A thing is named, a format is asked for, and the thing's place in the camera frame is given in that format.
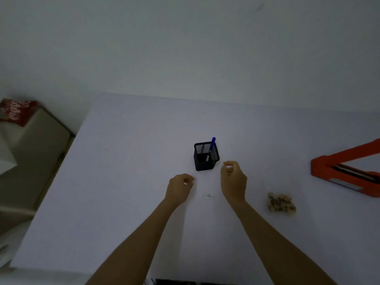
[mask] blue pen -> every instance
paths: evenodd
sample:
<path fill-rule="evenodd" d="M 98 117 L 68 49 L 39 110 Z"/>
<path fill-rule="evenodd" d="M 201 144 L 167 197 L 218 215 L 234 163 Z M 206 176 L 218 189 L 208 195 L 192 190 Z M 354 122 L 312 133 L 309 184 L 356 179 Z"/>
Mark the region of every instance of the blue pen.
<path fill-rule="evenodd" d="M 209 160 L 209 158 L 211 156 L 211 151 L 212 151 L 212 148 L 214 147 L 215 139 L 216 139 L 215 137 L 212 138 L 212 141 L 211 141 L 211 144 L 210 144 L 209 153 L 208 153 L 207 158 L 206 158 L 206 162 Z"/>

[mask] black mesh pen holder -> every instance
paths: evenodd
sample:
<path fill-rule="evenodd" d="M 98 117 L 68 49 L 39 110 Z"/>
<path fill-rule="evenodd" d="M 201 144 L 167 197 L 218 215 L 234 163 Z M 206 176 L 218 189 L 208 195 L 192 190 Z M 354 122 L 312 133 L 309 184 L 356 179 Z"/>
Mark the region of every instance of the black mesh pen holder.
<path fill-rule="evenodd" d="M 211 142 L 194 144 L 195 170 L 197 171 L 211 170 L 212 168 L 214 168 L 216 162 L 219 161 L 219 153 L 218 153 L 218 148 L 216 147 L 216 144 L 214 144 L 211 150 L 211 156 L 207 160 L 207 156 L 209 155 L 210 145 L 211 145 Z"/>

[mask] white label on orange tool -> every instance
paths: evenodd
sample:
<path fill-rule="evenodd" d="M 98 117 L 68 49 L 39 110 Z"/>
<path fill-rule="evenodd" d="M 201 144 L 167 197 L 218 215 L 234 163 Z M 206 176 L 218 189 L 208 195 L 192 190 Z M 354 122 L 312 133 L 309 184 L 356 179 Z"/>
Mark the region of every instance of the white label on orange tool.
<path fill-rule="evenodd" d="M 345 181 L 342 181 L 342 180 L 339 180 L 339 179 L 336 179 L 336 178 L 331 178 L 330 182 L 342 185 L 344 187 L 347 187 L 347 188 L 350 188 L 350 189 L 356 190 L 356 191 L 362 189 L 362 187 L 356 186 L 354 184 L 351 184 L 349 182 L 345 182 Z"/>

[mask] red snack bag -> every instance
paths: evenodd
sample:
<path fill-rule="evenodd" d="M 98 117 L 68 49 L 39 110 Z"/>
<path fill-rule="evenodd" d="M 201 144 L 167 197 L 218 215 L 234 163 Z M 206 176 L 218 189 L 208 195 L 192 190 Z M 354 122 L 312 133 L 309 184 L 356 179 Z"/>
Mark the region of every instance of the red snack bag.
<path fill-rule="evenodd" d="M 38 108 L 37 101 L 19 102 L 3 99 L 0 103 L 0 121 L 16 123 L 24 127 Z"/>

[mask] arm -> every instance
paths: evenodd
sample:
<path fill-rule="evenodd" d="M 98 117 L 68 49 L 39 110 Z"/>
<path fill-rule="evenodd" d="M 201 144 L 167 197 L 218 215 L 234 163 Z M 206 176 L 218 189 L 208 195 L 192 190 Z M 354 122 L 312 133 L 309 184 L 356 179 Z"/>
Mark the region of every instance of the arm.
<path fill-rule="evenodd" d="M 247 177 L 237 162 L 224 162 L 220 180 L 223 195 L 240 219 L 275 285 L 336 285 L 317 264 L 277 232 L 245 201 Z"/>
<path fill-rule="evenodd" d="M 188 174 L 176 175 L 170 179 L 164 200 L 112 252 L 86 285 L 143 284 L 166 223 L 174 210 L 186 201 L 193 181 L 194 177 Z"/>

